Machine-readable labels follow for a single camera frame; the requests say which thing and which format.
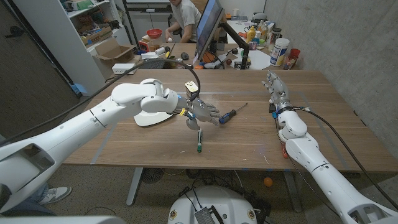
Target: sneaker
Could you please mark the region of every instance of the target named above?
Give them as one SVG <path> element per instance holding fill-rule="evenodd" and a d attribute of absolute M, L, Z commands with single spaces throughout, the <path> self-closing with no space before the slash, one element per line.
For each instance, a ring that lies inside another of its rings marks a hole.
<path fill-rule="evenodd" d="M 43 198 L 43 200 L 39 201 L 38 203 L 41 205 L 46 205 L 49 203 L 61 201 L 62 199 L 67 197 L 70 192 L 72 192 L 71 187 L 58 187 L 56 189 L 49 189 L 47 195 Z"/>

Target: paper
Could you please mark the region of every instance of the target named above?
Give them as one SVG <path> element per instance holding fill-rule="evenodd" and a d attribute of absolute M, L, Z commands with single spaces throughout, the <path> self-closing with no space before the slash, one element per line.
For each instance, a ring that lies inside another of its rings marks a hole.
<path fill-rule="evenodd" d="M 148 52 L 141 54 L 142 59 L 148 59 L 148 58 L 158 58 L 158 55 L 155 52 Z"/>
<path fill-rule="evenodd" d="M 198 54 L 195 56 L 195 58 L 193 58 L 192 60 L 192 65 L 198 60 Z"/>
<path fill-rule="evenodd" d="M 236 54 L 237 58 L 232 60 L 232 63 L 229 66 L 234 67 L 235 62 L 242 61 L 242 56 L 241 56 L 242 50 L 243 49 L 238 49 L 238 54 Z M 259 50 L 250 50 L 249 58 L 251 60 L 251 65 L 249 67 L 249 70 L 262 70 L 271 65 L 269 63 L 271 57 Z"/>

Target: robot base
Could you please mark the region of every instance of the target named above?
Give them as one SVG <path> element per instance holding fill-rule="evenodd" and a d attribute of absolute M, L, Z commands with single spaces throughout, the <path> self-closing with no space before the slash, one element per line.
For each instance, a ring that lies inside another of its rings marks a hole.
<path fill-rule="evenodd" d="M 202 207 L 214 206 L 223 219 L 223 223 L 257 223 L 251 204 L 233 190 L 219 186 L 204 186 L 195 188 L 195 192 Z M 187 192 L 187 197 L 192 200 L 198 211 L 201 210 L 192 190 Z M 174 202 L 170 209 L 168 224 L 198 223 L 195 218 L 195 209 L 187 197 L 183 195 Z M 219 223 L 214 213 L 211 217 L 215 223 Z"/>

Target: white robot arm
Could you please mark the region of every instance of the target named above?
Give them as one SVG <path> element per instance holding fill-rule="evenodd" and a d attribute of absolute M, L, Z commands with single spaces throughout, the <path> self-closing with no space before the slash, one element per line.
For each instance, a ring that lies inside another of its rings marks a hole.
<path fill-rule="evenodd" d="M 272 71 L 262 84 L 271 94 L 277 120 L 283 127 L 280 139 L 288 155 L 303 166 L 327 196 L 344 223 L 398 223 L 398 213 L 359 193 L 319 151 L 317 141 L 307 132 L 307 125 L 293 110 L 285 83 Z"/>
<path fill-rule="evenodd" d="M 188 101 L 175 91 L 164 89 L 159 80 L 146 79 L 140 84 L 118 85 L 100 104 L 50 131 L 0 147 L 0 184 L 10 194 L 7 202 L 0 202 L 0 212 L 29 197 L 70 154 L 107 126 L 142 110 L 180 113 L 183 108 L 187 110 L 187 125 L 191 129 L 200 129 L 196 119 L 217 126 L 221 117 L 213 105 L 201 100 Z"/>

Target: computer monitor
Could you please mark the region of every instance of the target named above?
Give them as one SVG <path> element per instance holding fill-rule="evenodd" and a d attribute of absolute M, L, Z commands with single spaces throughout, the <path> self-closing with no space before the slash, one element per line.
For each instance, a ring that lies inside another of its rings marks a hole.
<path fill-rule="evenodd" d="M 223 15 L 224 9 L 220 2 L 208 0 L 197 27 L 197 55 L 199 60 L 203 58 Z"/>

